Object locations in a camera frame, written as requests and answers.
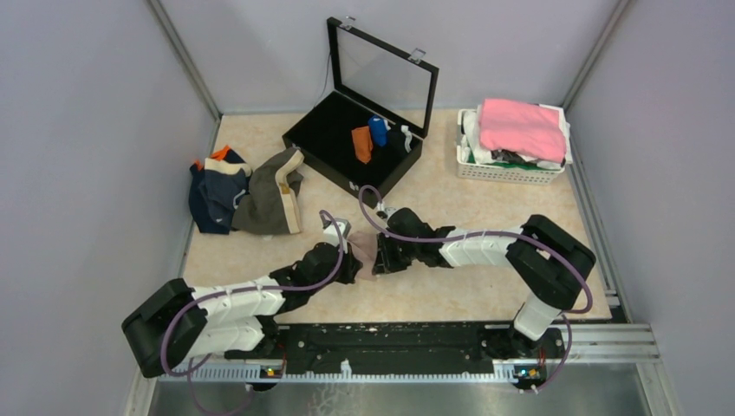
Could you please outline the pink underwear cream waistband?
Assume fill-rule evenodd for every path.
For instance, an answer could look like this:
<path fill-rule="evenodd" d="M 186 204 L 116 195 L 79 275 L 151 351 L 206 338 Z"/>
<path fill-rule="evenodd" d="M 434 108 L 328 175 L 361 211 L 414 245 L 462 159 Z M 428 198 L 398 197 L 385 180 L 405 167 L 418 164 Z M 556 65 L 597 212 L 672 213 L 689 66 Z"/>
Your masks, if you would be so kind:
<path fill-rule="evenodd" d="M 357 231 L 348 237 L 348 243 L 353 250 L 354 257 L 361 263 L 361 268 L 356 276 L 367 281 L 376 281 L 377 276 L 373 274 L 373 267 L 378 254 L 377 235 Z"/>

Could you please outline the olive beige underwear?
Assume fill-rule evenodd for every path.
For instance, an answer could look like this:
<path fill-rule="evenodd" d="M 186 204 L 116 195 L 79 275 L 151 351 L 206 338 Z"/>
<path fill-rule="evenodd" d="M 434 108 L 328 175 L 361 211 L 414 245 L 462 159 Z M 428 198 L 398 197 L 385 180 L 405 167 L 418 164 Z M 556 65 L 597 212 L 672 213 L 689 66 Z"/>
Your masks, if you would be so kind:
<path fill-rule="evenodd" d="M 231 227 L 261 236 L 302 232 L 297 197 L 303 176 L 297 169 L 303 161 L 301 150 L 291 147 L 260 165 L 250 178 L 249 193 L 239 201 Z"/>

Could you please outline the orange underwear white waistband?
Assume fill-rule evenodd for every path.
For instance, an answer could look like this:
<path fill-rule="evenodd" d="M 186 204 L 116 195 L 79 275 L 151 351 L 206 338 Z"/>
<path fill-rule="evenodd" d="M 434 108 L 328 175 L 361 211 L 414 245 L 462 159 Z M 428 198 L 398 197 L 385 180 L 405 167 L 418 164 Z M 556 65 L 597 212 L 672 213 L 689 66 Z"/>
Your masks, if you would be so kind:
<path fill-rule="evenodd" d="M 354 147 L 354 156 L 362 164 L 368 164 L 372 159 L 373 141 L 368 126 L 357 127 L 351 131 Z"/>

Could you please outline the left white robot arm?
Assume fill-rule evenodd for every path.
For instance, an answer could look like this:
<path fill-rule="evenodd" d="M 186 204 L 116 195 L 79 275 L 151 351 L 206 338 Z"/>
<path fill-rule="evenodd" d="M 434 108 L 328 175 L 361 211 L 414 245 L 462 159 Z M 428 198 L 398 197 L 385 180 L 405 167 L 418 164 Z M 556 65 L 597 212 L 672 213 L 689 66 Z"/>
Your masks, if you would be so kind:
<path fill-rule="evenodd" d="M 178 375 L 192 358 L 241 352 L 267 358 L 278 344 L 277 315 L 299 309 L 324 286 L 351 284 L 362 267 L 351 249 L 319 243 L 266 276 L 195 287 L 175 278 L 135 309 L 121 330 L 142 375 Z"/>

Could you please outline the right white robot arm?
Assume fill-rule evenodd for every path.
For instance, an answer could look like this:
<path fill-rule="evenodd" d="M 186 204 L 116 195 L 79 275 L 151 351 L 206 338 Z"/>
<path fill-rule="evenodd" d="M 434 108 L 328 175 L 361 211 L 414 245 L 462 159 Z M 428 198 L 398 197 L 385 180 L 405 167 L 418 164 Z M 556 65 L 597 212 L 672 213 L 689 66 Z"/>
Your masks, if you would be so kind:
<path fill-rule="evenodd" d="M 471 231 L 455 226 L 433 228 L 409 208 L 378 213 L 375 275 L 406 270 L 418 261 L 429 268 L 465 266 L 512 268 L 530 294 L 508 334 L 511 351 L 531 357 L 543 346 L 543 335 L 580 294 L 590 297 L 586 281 L 596 256 L 585 244 L 544 215 L 534 214 L 509 231 Z"/>

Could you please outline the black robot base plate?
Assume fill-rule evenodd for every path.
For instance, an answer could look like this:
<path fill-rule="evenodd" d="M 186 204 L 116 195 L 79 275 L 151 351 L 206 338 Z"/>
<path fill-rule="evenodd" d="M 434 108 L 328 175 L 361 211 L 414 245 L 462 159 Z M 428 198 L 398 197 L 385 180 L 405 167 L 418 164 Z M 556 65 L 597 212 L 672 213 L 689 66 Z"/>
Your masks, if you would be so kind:
<path fill-rule="evenodd" d="M 372 322 L 280 325 L 255 350 L 224 357 L 275 361 L 288 375 L 336 374 L 343 362 L 359 375 L 455 375 L 489 374 L 501 360 L 547 363 L 563 351 L 558 328 L 525 341 L 507 322 Z"/>

